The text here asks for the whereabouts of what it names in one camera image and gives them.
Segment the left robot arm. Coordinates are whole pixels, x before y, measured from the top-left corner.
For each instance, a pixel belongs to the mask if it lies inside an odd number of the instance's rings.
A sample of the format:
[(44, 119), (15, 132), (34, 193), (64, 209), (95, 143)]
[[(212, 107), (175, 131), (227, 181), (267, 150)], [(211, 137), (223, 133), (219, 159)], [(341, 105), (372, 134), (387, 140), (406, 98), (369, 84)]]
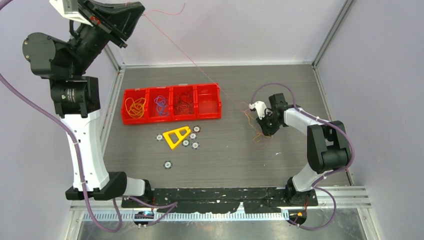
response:
[(49, 81), (54, 118), (67, 129), (74, 177), (65, 197), (107, 201), (133, 196), (141, 207), (148, 207), (154, 199), (148, 180), (106, 169), (99, 132), (99, 80), (86, 75), (108, 43), (126, 47), (145, 7), (138, 1), (52, 0), (50, 4), (79, 27), (69, 28), (67, 41), (34, 32), (24, 40), (22, 52), (32, 73)]

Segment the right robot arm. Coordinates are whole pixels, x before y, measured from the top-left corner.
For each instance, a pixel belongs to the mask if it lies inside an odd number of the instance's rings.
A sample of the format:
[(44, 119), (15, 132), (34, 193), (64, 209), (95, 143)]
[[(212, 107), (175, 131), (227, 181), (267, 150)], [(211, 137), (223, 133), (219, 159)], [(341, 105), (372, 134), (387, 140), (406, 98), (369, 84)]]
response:
[(313, 187), (327, 174), (347, 167), (352, 150), (341, 121), (322, 120), (304, 111), (297, 104), (288, 104), (283, 93), (249, 104), (257, 114), (256, 122), (262, 133), (270, 137), (281, 127), (292, 127), (306, 136), (307, 163), (302, 170), (287, 180), (283, 200), (299, 205), (313, 191)]

